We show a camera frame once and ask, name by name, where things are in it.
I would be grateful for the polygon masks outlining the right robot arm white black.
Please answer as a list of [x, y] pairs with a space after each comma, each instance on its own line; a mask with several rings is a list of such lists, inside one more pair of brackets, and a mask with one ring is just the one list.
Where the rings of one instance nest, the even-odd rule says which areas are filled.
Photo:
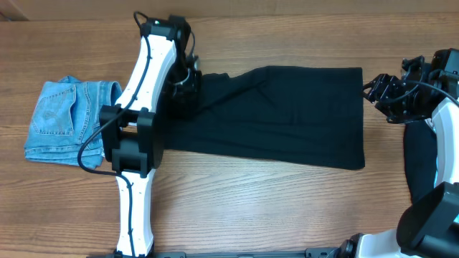
[[363, 96], [404, 124], [404, 173], [412, 205], [396, 229], [355, 234], [329, 257], [458, 257], [458, 50], [402, 61], [401, 77], [380, 74]]

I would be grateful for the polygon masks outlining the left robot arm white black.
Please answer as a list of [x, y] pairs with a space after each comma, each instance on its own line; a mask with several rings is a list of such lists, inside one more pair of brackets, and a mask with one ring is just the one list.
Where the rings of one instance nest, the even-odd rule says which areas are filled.
[[114, 257], [152, 257], [151, 192], [164, 153], [167, 112], [179, 118], [197, 108], [202, 72], [186, 48], [194, 40], [182, 16], [147, 17], [131, 78], [113, 105], [100, 111], [105, 158], [120, 195], [120, 236]]

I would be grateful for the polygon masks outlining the black t-shirt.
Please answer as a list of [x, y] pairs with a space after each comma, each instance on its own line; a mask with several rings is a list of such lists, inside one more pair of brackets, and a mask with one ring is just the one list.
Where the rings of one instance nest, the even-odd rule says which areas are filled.
[[207, 74], [189, 119], [166, 131], [170, 150], [359, 170], [365, 166], [359, 67], [261, 67]]

